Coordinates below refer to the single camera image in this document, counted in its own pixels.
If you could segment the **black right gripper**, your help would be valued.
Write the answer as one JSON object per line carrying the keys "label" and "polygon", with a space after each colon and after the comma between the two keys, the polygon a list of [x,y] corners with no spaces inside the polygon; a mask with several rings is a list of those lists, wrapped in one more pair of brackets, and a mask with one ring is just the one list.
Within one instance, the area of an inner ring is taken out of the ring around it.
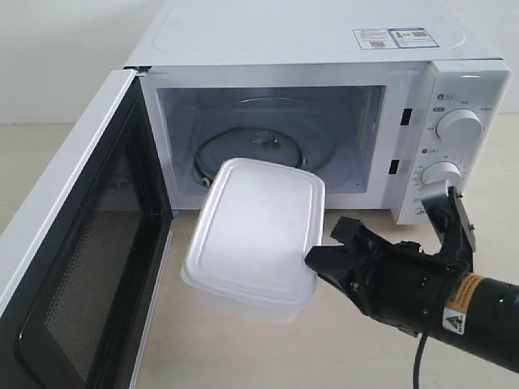
{"label": "black right gripper", "polygon": [[422,252],[417,242],[391,243],[346,216],[330,236],[343,246],[314,246],[305,264],[366,316],[413,335],[433,332],[448,295],[466,274],[461,231],[445,234],[435,254]]}

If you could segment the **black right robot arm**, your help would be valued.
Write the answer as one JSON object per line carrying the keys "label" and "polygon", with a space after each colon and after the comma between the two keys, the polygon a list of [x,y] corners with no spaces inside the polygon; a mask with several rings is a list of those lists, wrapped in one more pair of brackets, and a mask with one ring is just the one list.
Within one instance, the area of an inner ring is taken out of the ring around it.
{"label": "black right robot arm", "polygon": [[518,287],[474,273],[458,223],[436,254],[417,242],[391,243],[349,217],[331,236],[337,245],[307,264],[363,314],[518,369]]}

